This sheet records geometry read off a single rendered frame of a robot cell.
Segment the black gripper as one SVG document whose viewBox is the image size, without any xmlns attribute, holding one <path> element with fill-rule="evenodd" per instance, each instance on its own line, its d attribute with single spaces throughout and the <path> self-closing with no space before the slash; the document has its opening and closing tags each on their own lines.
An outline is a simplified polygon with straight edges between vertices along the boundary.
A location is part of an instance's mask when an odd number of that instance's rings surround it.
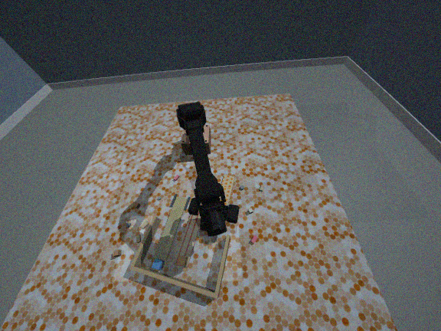
<svg viewBox="0 0 441 331">
<path fill-rule="evenodd" d="M 239 206 L 238 205 L 229 205 L 229 207 L 227 205 L 225 205 L 225 208 L 221 209 L 223 212 L 223 216 L 224 216 L 224 221 L 230 222 L 230 223 L 237 223 L 237 219 L 238 219 L 238 214 L 239 214 Z M 198 205 L 196 202 L 196 198 L 193 198 L 191 200 L 191 203 L 189 205 L 188 208 L 188 213 L 190 215 L 198 215 Z"/>
</svg>

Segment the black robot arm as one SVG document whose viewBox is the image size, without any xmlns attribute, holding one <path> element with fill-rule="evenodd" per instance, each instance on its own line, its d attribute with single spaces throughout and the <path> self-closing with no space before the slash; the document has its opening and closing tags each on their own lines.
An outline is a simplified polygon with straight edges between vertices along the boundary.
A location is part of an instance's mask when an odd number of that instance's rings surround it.
<svg viewBox="0 0 441 331">
<path fill-rule="evenodd" d="M 198 174 L 194 194 L 201 215 L 200 229 L 206 231 L 208 237 L 223 234 L 227 232 L 227 228 L 221 209 L 225 208 L 226 198 L 223 186 L 211 173 L 203 135 L 204 124 L 207 122 L 204 106 L 199 101 L 179 104 L 176 113 L 179 126 L 189 136 Z"/>
</svg>

